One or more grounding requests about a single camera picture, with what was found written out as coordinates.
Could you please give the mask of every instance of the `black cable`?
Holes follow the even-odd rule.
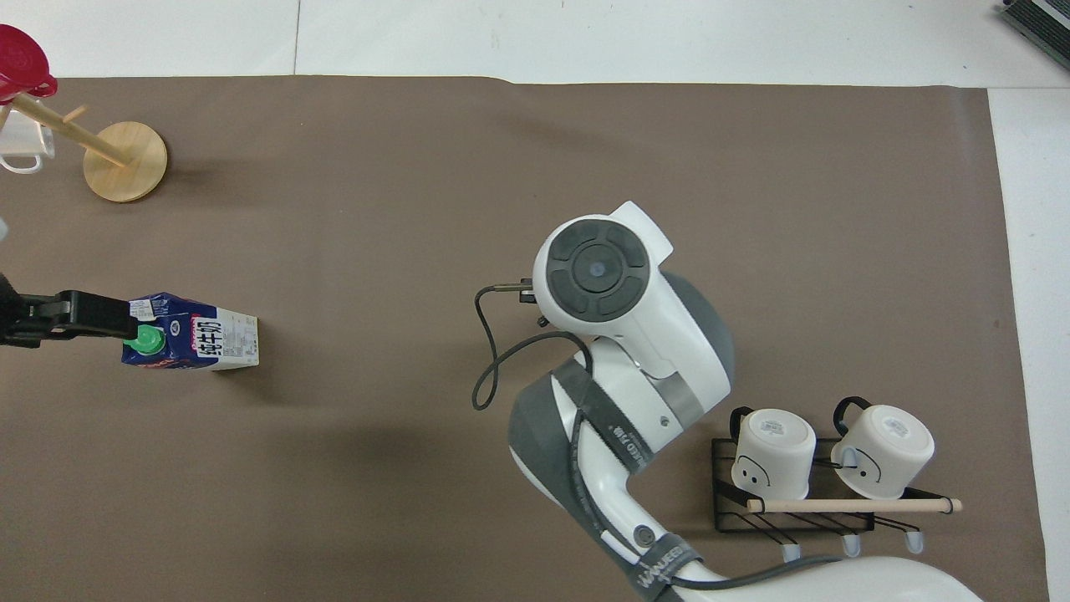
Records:
[[[576,418],[572,419],[572,436],[568,442],[568,479],[572,485],[572,495],[580,503],[583,513],[586,515],[587,521],[591,522],[591,526],[596,534],[600,535],[602,531],[609,531],[609,535],[613,536],[613,539],[620,542],[621,545],[639,556],[640,553],[636,550],[636,546],[624,537],[624,534],[613,525],[612,521],[602,514],[597,506],[591,503],[591,490],[587,489],[586,482],[583,481],[583,474],[580,473],[580,428],[583,426],[584,420],[586,420],[586,416],[579,408],[576,408]]]
[[[828,562],[839,562],[843,558],[839,556],[808,556],[806,558],[799,558],[798,560],[792,560],[791,562],[784,562],[771,569],[766,569],[758,573],[750,575],[745,575],[742,577],[735,577],[731,580],[723,581],[690,581],[679,577],[671,577],[669,583],[673,587],[683,587],[686,589],[694,589],[698,591],[716,591],[719,589],[733,589],[736,587],[743,587],[745,585],[753,585],[773,577],[778,577],[786,573],[794,573],[795,571],[812,567],[814,565],[826,565]]]
[[[472,389],[472,407],[475,408],[476,411],[485,411],[487,410],[488,406],[490,406],[490,402],[494,401],[494,397],[493,395],[491,395],[489,398],[487,398],[486,402],[482,404],[479,403],[479,388],[483,387],[483,384],[484,382],[487,381],[488,376],[494,374],[496,377],[499,367],[501,367],[506,360],[511,358],[517,352],[523,350],[524,348],[528,348],[529,345],[538,343],[539,341],[545,341],[547,339],[567,339],[572,343],[575,343],[576,346],[580,349],[580,353],[583,354],[583,364],[585,365],[583,369],[587,371],[587,374],[594,374],[594,360],[591,357],[591,350],[587,349],[587,344],[584,343],[583,340],[572,335],[571,333],[565,333],[563,330],[555,330],[553,333],[544,333],[541,335],[536,335],[535,337],[524,339],[520,343],[517,343],[513,348],[509,348],[501,356],[495,357],[494,361],[490,362],[490,366],[487,367],[487,370],[483,371],[483,374],[480,374],[479,379],[476,380],[475,387]]]
[[[483,308],[479,306],[479,298],[484,294],[486,294],[488,292],[491,292],[494,289],[495,289],[495,287],[493,284],[491,284],[491,285],[485,285],[485,287],[480,288],[478,292],[475,293],[475,315],[479,317],[479,324],[483,325],[483,330],[484,330],[484,333],[487,334],[487,341],[490,342],[490,361],[494,361],[494,360],[498,359],[498,346],[494,344],[494,336],[493,336],[493,334],[490,333],[490,325],[487,324],[487,317],[483,315]],[[484,410],[487,406],[489,406],[491,400],[494,399],[494,396],[496,393],[498,393],[498,369],[495,368],[494,369],[494,380],[491,382],[491,385],[490,385],[490,396],[487,398],[487,403],[484,404],[484,406],[482,408],[478,407],[478,406],[476,406],[475,410],[477,410],[477,411],[478,410]]]

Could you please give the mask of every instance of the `black tape strap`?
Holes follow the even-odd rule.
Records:
[[[568,360],[553,371],[553,376],[628,473],[642,473],[654,460],[654,452],[583,367],[576,360]]]
[[[676,534],[661,536],[629,571],[628,581],[644,602],[654,602],[670,580],[699,554]]]

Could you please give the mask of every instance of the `green bottle cap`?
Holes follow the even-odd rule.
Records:
[[[123,341],[123,345],[129,345],[142,356],[158,354],[164,349],[164,330],[147,324],[138,325],[137,339]]]

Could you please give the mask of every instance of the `red cup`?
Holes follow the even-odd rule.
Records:
[[[58,89],[41,46],[26,32],[0,25],[0,105],[22,92],[44,98]]]

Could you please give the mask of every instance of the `wooden mug stand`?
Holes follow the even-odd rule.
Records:
[[[61,115],[21,93],[6,106],[81,144],[86,149],[81,161],[86,182],[108,200],[128,202],[143,197],[159,184],[167,170],[164,139],[144,123],[122,121],[92,134],[74,123],[86,112],[85,105]],[[0,111],[0,125],[6,117],[6,110]]]

